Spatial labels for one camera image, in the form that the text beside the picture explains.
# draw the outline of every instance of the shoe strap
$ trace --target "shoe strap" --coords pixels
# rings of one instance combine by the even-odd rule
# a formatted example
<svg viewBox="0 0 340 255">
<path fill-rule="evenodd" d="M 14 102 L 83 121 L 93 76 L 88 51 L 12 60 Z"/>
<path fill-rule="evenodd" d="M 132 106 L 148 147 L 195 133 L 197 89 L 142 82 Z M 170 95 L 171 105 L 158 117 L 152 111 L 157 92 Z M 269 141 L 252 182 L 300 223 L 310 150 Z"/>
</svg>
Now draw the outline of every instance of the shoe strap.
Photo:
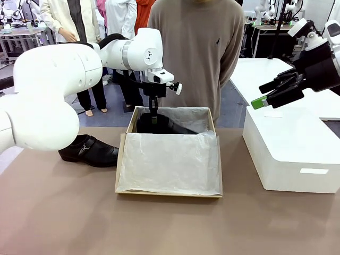
<svg viewBox="0 0 340 255">
<path fill-rule="evenodd" d="M 90 138 L 83 144 L 83 147 L 79 151 L 78 156 L 82 156 L 83 154 L 85 154 L 92 147 L 92 145 L 94 145 L 95 142 L 96 138 L 90 136 Z"/>
</svg>

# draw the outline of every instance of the shoe sole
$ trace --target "shoe sole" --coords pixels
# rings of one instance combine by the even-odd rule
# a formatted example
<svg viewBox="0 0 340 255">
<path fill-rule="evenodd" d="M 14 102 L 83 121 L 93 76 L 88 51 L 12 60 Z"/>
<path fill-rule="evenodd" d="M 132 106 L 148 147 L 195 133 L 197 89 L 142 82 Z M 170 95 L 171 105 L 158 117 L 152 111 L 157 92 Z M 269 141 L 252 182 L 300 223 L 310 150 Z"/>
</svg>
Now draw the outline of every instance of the shoe sole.
<svg viewBox="0 0 340 255">
<path fill-rule="evenodd" d="M 72 163 L 78 163 L 78 162 L 81 162 L 81 163 L 85 163 L 89 166 L 93 166 L 93 167 L 97 167 L 97 168 L 105 168 L 105 167 L 113 167 L 113 166 L 117 166 L 117 163 L 116 164 L 112 164 L 112 165 L 107 165 L 107 166 L 96 166 L 96 165 L 93 165 L 93 164 L 90 164 L 84 160 L 79 160 L 79 159 L 75 159 L 75 158 L 71 158 L 71 157 L 65 157 L 65 156 L 61 156 L 62 160 L 66 161 L 66 162 L 72 162 Z"/>
</svg>

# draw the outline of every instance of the black trousers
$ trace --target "black trousers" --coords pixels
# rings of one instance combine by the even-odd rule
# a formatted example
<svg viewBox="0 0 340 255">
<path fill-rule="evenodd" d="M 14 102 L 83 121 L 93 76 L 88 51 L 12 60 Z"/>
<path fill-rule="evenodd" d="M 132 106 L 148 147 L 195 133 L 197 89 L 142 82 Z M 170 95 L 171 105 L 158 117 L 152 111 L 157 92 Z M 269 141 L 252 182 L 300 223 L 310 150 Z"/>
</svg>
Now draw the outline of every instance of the black trousers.
<svg viewBox="0 0 340 255">
<path fill-rule="evenodd" d="M 99 110 L 106 108 L 106 98 L 104 94 L 103 80 L 100 78 L 100 81 L 92 87 L 92 93 L 96 101 L 97 108 Z M 78 100 L 81 107 L 84 108 L 85 111 L 91 109 L 91 98 L 89 90 L 84 90 L 82 92 L 77 93 Z"/>
<path fill-rule="evenodd" d="M 122 74 L 116 73 L 115 75 L 118 84 L 121 86 L 125 103 L 132 106 L 144 106 L 143 98 L 140 95 L 138 86 L 131 82 L 128 78 L 125 78 Z M 131 73 L 130 79 L 135 81 L 133 73 Z"/>
</svg>

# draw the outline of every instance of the white lab coat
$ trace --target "white lab coat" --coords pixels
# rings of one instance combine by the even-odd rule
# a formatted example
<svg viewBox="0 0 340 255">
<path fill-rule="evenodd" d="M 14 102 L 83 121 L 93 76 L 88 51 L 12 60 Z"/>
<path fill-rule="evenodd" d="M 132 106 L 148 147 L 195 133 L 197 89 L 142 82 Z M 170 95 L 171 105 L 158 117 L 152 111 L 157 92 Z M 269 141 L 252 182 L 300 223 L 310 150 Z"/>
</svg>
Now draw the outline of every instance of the white lab coat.
<svg viewBox="0 0 340 255">
<path fill-rule="evenodd" d="M 105 2 L 107 34 L 120 33 L 126 38 L 133 38 L 137 19 L 135 0 L 106 0 Z"/>
<path fill-rule="evenodd" d="M 80 5 L 87 42 L 96 43 L 100 38 L 100 32 L 94 2 L 93 0 L 80 0 Z M 66 42 L 65 38 L 58 33 L 60 28 L 74 33 L 79 41 L 67 0 L 40 0 L 40 15 L 46 25 L 55 32 L 58 42 Z"/>
</svg>

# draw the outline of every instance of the person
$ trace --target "person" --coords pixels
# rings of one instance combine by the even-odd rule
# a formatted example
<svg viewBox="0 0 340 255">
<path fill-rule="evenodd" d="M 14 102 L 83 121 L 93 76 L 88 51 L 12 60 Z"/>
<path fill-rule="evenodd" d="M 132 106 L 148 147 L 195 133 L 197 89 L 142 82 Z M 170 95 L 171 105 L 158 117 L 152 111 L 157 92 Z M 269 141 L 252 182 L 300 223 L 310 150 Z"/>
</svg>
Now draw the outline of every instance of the person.
<svg viewBox="0 0 340 255">
<path fill-rule="evenodd" d="M 127 39 L 132 39 L 135 36 L 136 0 L 106 0 L 105 10 L 108 35 L 120 33 Z"/>
<path fill-rule="evenodd" d="M 108 35 L 119 33 L 127 39 L 132 39 L 135 36 L 136 0 L 106 0 L 105 11 Z M 133 72 L 130 71 L 129 77 L 125 77 L 121 70 L 114 71 L 114 80 L 121 87 L 126 111 L 133 111 L 135 106 L 143 106 L 139 88 L 133 83 L 135 80 Z"/>
<path fill-rule="evenodd" d="M 163 65 L 183 84 L 161 107 L 209 107 L 214 122 L 220 91 L 232 75 L 241 50 L 244 14 L 235 0 L 157 0 L 148 26 L 160 30 Z"/>
<path fill-rule="evenodd" d="M 134 32 L 137 35 L 138 29 L 146 28 L 150 16 L 151 7 L 156 0 L 137 0 L 137 20 L 134 26 Z"/>
<path fill-rule="evenodd" d="M 137 35 L 138 29 L 146 28 L 148 25 L 148 19 L 152 5 L 155 0 L 136 0 L 137 3 L 137 19 L 134 25 L 134 32 Z M 139 88 L 130 80 L 134 81 L 134 75 L 130 75 L 130 79 L 126 79 L 124 76 L 117 76 L 118 83 L 121 85 L 122 93 L 126 103 L 127 109 L 133 111 L 135 106 L 143 106 L 143 98 L 140 95 Z"/>
<path fill-rule="evenodd" d="M 97 0 L 97 9 L 99 14 L 104 18 L 104 28 L 105 28 L 105 36 L 106 36 L 106 29 L 107 29 L 107 18 L 106 18 L 106 9 L 105 9 L 105 2 L 106 0 Z"/>
<path fill-rule="evenodd" d="M 40 14 L 46 25 L 56 33 L 58 43 L 100 42 L 99 25 L 92 0 L 43 0 Z M 107 112 L 103 80 L 92 87 L 97 107 Z M 87 116 L 93 116 L 91 98 L 88 90 L 77 93 L 79 103 Z"/>
</svg>

